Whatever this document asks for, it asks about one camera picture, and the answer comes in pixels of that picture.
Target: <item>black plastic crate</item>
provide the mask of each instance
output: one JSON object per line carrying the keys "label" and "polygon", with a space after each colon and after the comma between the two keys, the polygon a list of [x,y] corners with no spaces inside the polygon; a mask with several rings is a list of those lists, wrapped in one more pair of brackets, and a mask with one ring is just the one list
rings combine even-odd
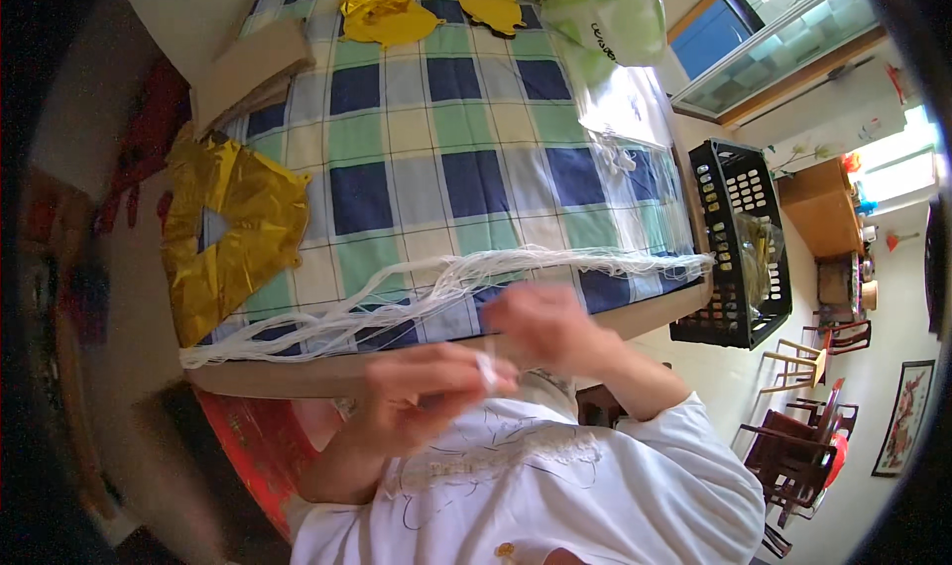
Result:
{"label": "black plastic crate", "polygon": [[690,156],[716,254],[714,295],[707,307],[670,324],[671,339],[752,349],[790,317],[793,305],[785,248],[779,262],[770,264],[770,294],[759,317],[749,309],[744,286],[735,214],[782,228],[770,172],[763,152],[739,143],[711,139]]}

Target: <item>blue checkered tablecloth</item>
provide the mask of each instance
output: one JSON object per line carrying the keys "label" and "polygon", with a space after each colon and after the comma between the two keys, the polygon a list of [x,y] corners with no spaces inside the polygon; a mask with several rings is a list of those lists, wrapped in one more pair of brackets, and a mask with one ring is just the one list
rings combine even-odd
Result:
{"label": "blue checkered tablecloth", "polygon": [[[521,2],[527,27],[504,40],[470,25],[456,0],[419,1],[446,24],[383,51],[338,40],[339,0],[256,0],[242,34],[303,18],[316,65],[294,77],[285,103],[236,119],[226,131],[292,171],[313,174],[310,222],[303,264],[249,297],[206,342],[282,313],[320,315],[398,262],[526,243],[693,253],[671,153],[626,144],[620,147],[637,169],[609,170],[579,126],[553,49],[558,37],[542,27],[533,3]],[[204,242],[222,227],[208,217]],[[393,276],[377,289],[377,302],[409,303],[436,276]],[[567,266],[494,277],[465,303],[386,332],[363,331],[343,350],[479,335],[480,307],[522,279],[572,283],[592,313],[684,284],[664,274],[611,278]]]}

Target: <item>left hand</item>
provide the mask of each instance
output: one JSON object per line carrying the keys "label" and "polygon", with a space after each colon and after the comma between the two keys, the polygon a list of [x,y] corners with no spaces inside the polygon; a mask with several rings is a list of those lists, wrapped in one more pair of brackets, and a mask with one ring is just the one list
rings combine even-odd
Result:
{"label": "left hand", "polygon": [[[364,447],[401,457],[438,437],[457,416],[486,398],[478,353],[458,344],[426,344],[387,353],[366,367],[367,398],[345,427]],[[497,389],[517,389],[517,369],[494,358]]]}

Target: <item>framed picture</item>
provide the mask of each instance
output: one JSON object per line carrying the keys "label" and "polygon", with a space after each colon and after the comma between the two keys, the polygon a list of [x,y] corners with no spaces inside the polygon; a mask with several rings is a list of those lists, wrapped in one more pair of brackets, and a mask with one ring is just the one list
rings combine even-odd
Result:
{"label": "framed picture", "polygon": [[912,448],[916,445],[916,437],[919,436],[935,365],[934,360],[916,360],[902,364],[887,438],[883,440],[872,476],[902,474],[912,455]]}

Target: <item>gold foil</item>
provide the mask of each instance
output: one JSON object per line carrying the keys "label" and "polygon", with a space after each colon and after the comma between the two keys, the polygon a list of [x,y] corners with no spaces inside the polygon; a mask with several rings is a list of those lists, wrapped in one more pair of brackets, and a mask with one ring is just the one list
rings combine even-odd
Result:
{"label": "gold foil", "polygon": [[[192,138],[188,122],[166,156],[173,203],[163,230],[175,332],[183,348],[211,333],[253,292],[290,265],[307,226],[310,175],[297,176],[234,140]],[[231,227],[198,251],[202,208]]]}
{"label": "gold foil", "polygon": [[415,43],[433,32],[438,19],[415,0],[343,0],[344,38],[359,43]]}

